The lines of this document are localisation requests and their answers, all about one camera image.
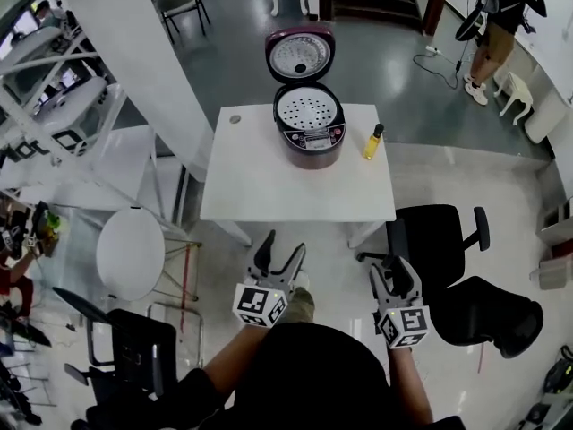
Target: white tile floor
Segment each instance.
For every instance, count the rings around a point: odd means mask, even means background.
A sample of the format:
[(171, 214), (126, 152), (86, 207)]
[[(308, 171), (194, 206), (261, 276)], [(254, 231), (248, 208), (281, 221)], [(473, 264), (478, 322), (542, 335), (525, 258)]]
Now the white tile floor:
[[(483, 365), (478, 374), (480, 346), (457, 348), (446, 344), (433, 332), (415, 349), (420, 375), (430, 397), (436, 418), (459, 414), (468, 430), (505, 430), (512, 428), (533, 404), (542, 379), (552, 365), (558, 347), (573, 338), (573, 286), (559, 291), (541, 292), (529, 282), (543, 245), (535, 236), (537, 215), (541, 209), (539, 187), (532, 174), (517, 175), (500, 171), (491, 164), (473, 167), (459, 165), (436, 167), (394, 164), (392, 183), (397, 207), (425, 203), (450, 203), (460, 213), (465, 235), (475, 230), (473, 207), (481, 205), (488, 216), (492, 246), (480, 253), (477, 246), (466, 253), (466, 276), (479, 275), (491, 283), (538, 301), (544, 311), (543, 331), (535, 344), (515, 359), (503, 359), (491, 344), (484, 348)], [(363, 342), (386, 366), (384, 340), (374, 335), (371, 312), (375, 309), (367, 279), (367, 265), (354, 259), (346, 247), (348, 225), (321, 223), (244, 224), (252, 237), (266, 235), (271, 228), (278, 231), (273, 262), (278, 267), (296, 245), (305, 242), (307, 256), (304, 268), (311, 278), (315, 297), (316, 323), (326, 324), (346, 332)], [(205, 320), (204, 356), (209, 360), (238, 331), (239, 322), (231, 313), (235, 284), (242, 278), (246, 250), (235, 243), (214, 224), (198, 222), (192, 237), (204, 244), (200, 260), (200, 300), (193, 307)], [(385, 248), (385, 231), (375, 233), (363, 249)], [(66, 253), (77, 245), (72, 243)], [(182, 278), (183, 255), (169, 264), (172, 275)], [(90, 266), (82, 264), (83, 272), (69, 272), (59, 285), (84, 287), (101, 302), (105, 290), (97, 274), (87, 273)], [(169, 282), (160, 283), (163, 291), (178, 295)], [(157, 293), (128, 305), (143, 314), (153, 300), (169, 300)], [(119, 302), (105, 304), (121, 305)], [(61, 310), (49, 297), (47, 309), (38, 310), (35, 318), (65, 323), (66, 317), (56, 315)], [(88, 366), (85, 335), (82, 330), (72, 333), (61, 327), (44, 326), (55, 342), (51, 349), (42, 349), (37, 356), (47, 363), (50, 375), (51, 399), (57, 408), (38, 408), (45, 428), (67, 428), (69, 423), (83, 417), (93, 403), (91, 390), (76, 383), (63, 373), (64, 362), (79, 368)]]

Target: black office chair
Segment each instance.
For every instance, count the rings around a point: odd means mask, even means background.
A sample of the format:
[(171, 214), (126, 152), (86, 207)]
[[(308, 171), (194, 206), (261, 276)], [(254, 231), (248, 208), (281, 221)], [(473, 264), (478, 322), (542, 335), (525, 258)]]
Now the black office chair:
[[(71, 365), (65, 371), (87, 385), (92, 379), (96, 399), (104, 399), (118, 384), (129, 383), (147, 394), (162, 395), (177, 384), (175, 362), (175, 328), (142, 315), (122, 309), (105, 314), (92, 303), (71, 291), (54, 288), (66, 303), (82, 313), (87, 320), (88, 357), (94, 366), (114, 366), (113, 372), (90, 368), (82, 373)], [(108, 324), (112, 328), (113, 361), (96, 359), (93, 346), (93, 323)]]
[(474, 208), (476, 231), (464, 240), (458, 210), (436, 204), (396, 211), (396, 221), (387, 223), (389, 254), (361, 252), (364, 258), (383, 260), (402, 256), (420, 276), (424, 299), (460, 280), (466, 269), (466, 249), (479, 242), (483, 252), (490, 247), (490, 230), (482, 207)]
[(491, 341), (504, 358), (524, 352), (543, 327), (543, 310), (535, 301), (477, 276), (436, 294), (430, 316), (449, 344), (471, 346)]

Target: sneaker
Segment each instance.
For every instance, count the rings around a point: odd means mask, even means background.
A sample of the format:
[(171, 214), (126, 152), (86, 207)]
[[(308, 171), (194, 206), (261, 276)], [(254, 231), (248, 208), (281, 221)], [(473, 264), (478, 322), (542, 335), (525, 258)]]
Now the sneaker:
[(306, 291), (311, 287), (311, 280), (308, 278), (308, 274), (302, 270), (296, 274), (296, 277), (290, 284), (291, 291), (295, 291), (297, 288), (304, 288)]
[(466, 92), (472, 96), (474, 98), (474, 100), (483, 106), (487, 105), (487, 98), (485, 97), (485, 95), (483, 94), (483, 91), (480, 88), (474, 88), (472, 86), (472, 83), (469, 82), (468, 84), (466, 84)]
[[(464, 75), (464, 81), (468, 82), (470, 84), (472, 84), (474, 82), (475, 78), (470, 75), (469, 73), (466, 73)], [(483, 82), (482, 85), (480, 86), (481, 90), (485, 90), (487, 88), (487, 86), (485, 85), (485, 83)]]

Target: bottle cap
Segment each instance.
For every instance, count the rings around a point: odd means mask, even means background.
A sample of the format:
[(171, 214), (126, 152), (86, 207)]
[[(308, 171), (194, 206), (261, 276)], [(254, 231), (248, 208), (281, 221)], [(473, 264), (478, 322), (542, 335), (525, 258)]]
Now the bottle cap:
[(376, 125), (376, 127), (374, 127), (374, 137), (376, 137), (377, 139), (380, 139), (380, 136), (382, 135), (383, 132), (384, 132), (383, 125)]

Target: gray floor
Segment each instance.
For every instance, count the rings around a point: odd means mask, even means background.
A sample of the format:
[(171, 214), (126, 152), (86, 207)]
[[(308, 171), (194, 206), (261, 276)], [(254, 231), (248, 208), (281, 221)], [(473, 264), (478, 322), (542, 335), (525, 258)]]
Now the gray floor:
[[(279, 16), (270, 16), (270, 0), (203, 0), (212, 21), (207, 37), (201, 34), (196, 12), (176, 19), (181, 35), (174, 33), (175, 51), (211, 125), (221, 107), (270, 103), (280, 86), (270, 75), (264, 39), (274, 30), (311, 24), (301, 15), (298, 0), (279, 0)], [(334, 21), (329, 26), (337, 41), (334, 64), (322, 80), (341, 102), (377, 106), (389, 142), (422, 143), (495, 151), (535, 159), (549, 159), (542, 145), (526, 138), (523, 126), (511, 125), (519, 113), (516, 103), (499, 118), (503, 102), (488, 91), (487, 107), (477, 105), (425, 72), (412, 57), (433, 44), (452, 61), (464, 47), (454, 40), (459, 19), (448, 9), (434, 39), (397, 25), (368, 21)], [(469, 46), (465, 59), (475, 47)], [(453, 82), (454, 68), (446, 60), (423, 59), (425, 65)], [(462, 72), (469, 69), (464, 64)], [(125, 122), (141, 121), (126, 106)]]

